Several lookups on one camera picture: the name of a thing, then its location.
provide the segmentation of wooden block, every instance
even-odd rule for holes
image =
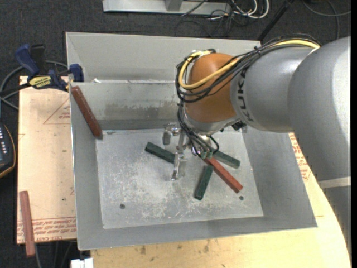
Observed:
[[[91,111],[87,100],[80,90],[79,87],[73,87],[71,89],[71,93],[73,95],[74,100],[76,101],[80,111],[82,112],[84,119],[87,121],[90,130],[92,131],[93,135],[97,138],[103,138],[103,131],[99,126],[97,119],[95,118],[93,112]]]
[[[243,189],[243,186],[238,182],[215,158],[204,160],[208,165],[214,167],[214,171],[220,176],[224,182],[237,194]]]
[[[25,234],[26,256],[35,255],[35,240],[33,238],[33,227],[30,200],[27,191],[19,192],[23,232]]]
[[[151,143],[151,142],[148,142],[146,147],[145,147],[145,151],[147,151],[148,153],[150,154],[153,154],[157,157],[159,157],[160,159],[162,160],[165,160],[167,162],[170,162],[170,163],[174,163],[175,161],[175,154],[169,152],[169,151],[166,151],[165,149]]]
[[[207,166],[201,177],[200,184],[197,187],[195,199],[202,200],[203,196],[205,195],[210,178],[212,176],[212,172],[213,166]]]

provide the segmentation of gray metal tray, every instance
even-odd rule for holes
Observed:
[[[175,49],[174,55],[179,52],[180,57],[161,56],[163,64],[153,59],[155,74],[141,67],[146,56],[137,54],[137,63],[125,64],[127,54],[138,53],[138,39],[151,54],[164,49],[168,55]],[[133,48],[126,54],[114,51],[130,41]],[[172,164],[144,151],[147,142],[164,148],[163,125],[176,120],[178,100],[172,81],[183,56],[212,44],[221,52],[240,54],[256,42],[67,33],[67,44],[69,64],[80,63],[86,72],[86,82],[73,86],[81,88],[104,130],[103,139],[95,139],[71,98],[79,249],[316,226],[288,134],[252,128],[215,134],[222,152],[241,161],[240,168],[226,169],[244,188],[235,194],[213,174],[202,201],[193,197],[204,166],[200,159],[186,152],[186,175],[172,181]],[[101,67],[104,78],[93,75],[95,59],[102,66],[110,64],[109,71]],[[126,79],[130,67],[145,78]],[[94,78],[102,82],[90,82]]]

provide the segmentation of orange object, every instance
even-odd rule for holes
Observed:
[[[213,166],[216,174],[219,175],[220,178],[224,180],[224,182],[229,185],[229,187],[233,189],[236,194],[243,189],[241,183],[238,182],[215,158],[205,159],[204,161],[208,165]]]
[[[35,255],[35,240],[33,237],[33,226],[30,208],[30,199],[28,198],[28,192],[22,191],[18,194],[20,198],[21,216],[23,233],[25,235],[26,256],[31,257]]]
[[[199,82],[208,75],[216,72],[231,58],[232,56],[230,55],[218,53],[200,57],[192,66],[187,84],[194,84]],[[197,89],[188,91],[194,93],[205,89],[214,81],[216,81],[219,76],[220,75],[215,76]],[[212,89],[210,94],[217,92],[217,90],[219,90],[221,87],[222,84],[218,84]],[[194,103],[185,103],[185,111],[190,116],[190,118],[199,122],[218,122],[234,117],[236,113],[230,102],[230,83],[223,86],[221,90],[213,95],[208,95]]]

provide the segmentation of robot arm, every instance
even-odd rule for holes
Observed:
[[[321,48],[314,40],[275,40],[238,57],[203,52],[178,67],[176,88],[181,122],[198,140],[237,122],[293,131],[350,251],[350,37]]]

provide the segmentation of metal stand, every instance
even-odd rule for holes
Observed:
[[[184,14],[200,1],[202,0],[103,0],[103,11]],[[193,14],[209,15],[214,10],[224,11],[226,7],[226,3],[205,2]]]

